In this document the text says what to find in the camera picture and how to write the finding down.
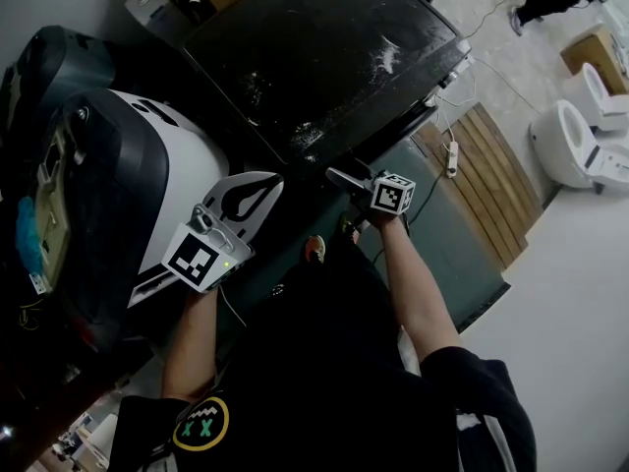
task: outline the white wall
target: white wall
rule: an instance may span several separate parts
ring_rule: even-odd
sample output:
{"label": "white wall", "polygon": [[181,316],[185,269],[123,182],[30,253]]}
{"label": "white wall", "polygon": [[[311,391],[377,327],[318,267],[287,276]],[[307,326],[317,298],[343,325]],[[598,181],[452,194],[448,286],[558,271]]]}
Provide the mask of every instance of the white wall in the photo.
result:
{"label": "white wall", "polygon": [[61,25],[123,44],[146,33],[124,8],[126,0],[0,0],[0,74],[41,27]]}
{"label": "white wall", "polygon": [[629,454],[629,198],[562,191],[465,333],[507,363],[541,472],[613,472]]}

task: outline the blue plastic bag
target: blue plastic bag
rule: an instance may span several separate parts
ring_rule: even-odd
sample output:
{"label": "blue plastic bag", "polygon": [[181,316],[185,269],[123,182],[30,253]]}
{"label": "blue plastic bag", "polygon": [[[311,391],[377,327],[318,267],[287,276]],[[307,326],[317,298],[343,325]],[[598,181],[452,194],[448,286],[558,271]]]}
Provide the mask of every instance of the blue plastic bag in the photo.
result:
{"label": "blue plastic bag", "polygon": [[16,222],[16,249],[26,270],[32,274],[43,273],[39,251],[39,238],[35,227],[35,207],[31,198],[21,198],[18,203]]}

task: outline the yellow smiley face logo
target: yellow smiley face logo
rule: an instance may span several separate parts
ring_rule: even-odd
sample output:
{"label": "yellow smiley face logo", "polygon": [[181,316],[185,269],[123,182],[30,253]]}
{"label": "yellow smiley face logo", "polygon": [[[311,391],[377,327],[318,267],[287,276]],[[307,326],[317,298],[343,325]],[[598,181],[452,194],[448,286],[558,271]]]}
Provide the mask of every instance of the yellow smiley face logo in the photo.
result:
{"label": "yellow smiley face logo", "polygon": [[227,405],[218,397],[210,397],[177,425],[173,442],[186,451],[205,451],[223,440],[228,426]]}

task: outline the short sleeve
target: short sleeve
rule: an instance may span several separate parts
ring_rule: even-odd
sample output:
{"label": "short sleeve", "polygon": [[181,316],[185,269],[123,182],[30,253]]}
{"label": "short sleeve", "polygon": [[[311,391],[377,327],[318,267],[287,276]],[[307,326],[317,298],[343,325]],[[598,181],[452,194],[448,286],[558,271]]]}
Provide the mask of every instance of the short sleeve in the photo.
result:
{"label": "short sleeve", "polygon": [[536,470],[533,427],[503,362],[447,347],[428,355],[420,369],[422,378],[437,386],[459,411],[498,421],[518,471]]}
{"label": "short sleeve", "polygon": [[157,447],[168,442],[177,417],[189,406],[188,402],[169,398],[123,398],[109,472],[137,472]]}

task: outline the gray floor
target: gray floor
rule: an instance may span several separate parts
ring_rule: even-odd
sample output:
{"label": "gray floor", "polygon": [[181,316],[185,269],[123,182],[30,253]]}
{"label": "gray floor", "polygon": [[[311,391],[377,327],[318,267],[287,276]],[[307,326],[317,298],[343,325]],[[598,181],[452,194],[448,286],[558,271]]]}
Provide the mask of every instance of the gray floor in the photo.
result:
{"label": "gray floor", "polygon": [[[434,0],[434,7],[459,31],[467,35],[480,24],[501,0]],[[456,83],[448,87],[443,97],[460,103],[473,96],[474,80],[477,84],[476,100],[453,107],[442,102],[445,117],[455,121],[474,103],[480,101],[495,120],[515,151],[543,201],[551,184],[543,173],[527,138],[528,128],[537,117],[561,97],[561,83],[570,77],[559,52],[580,32],[598,22],[600,9],[592,4],[587,9],[571,9],[555,14],[543,23],[532,22],[524,27],[524,36],[518,37],[507,21],[506,12],[511,5],[525,0],[509,0],[487,17],[479,31],[469,38],[472,55],[488,63],[511,87],[486,64],[478,61]],[[629,15],[629,0],[612,0]],[[518,90],[525,101],[514,91]],[[439,129],[445,131],[446,121],[439,117]]]}

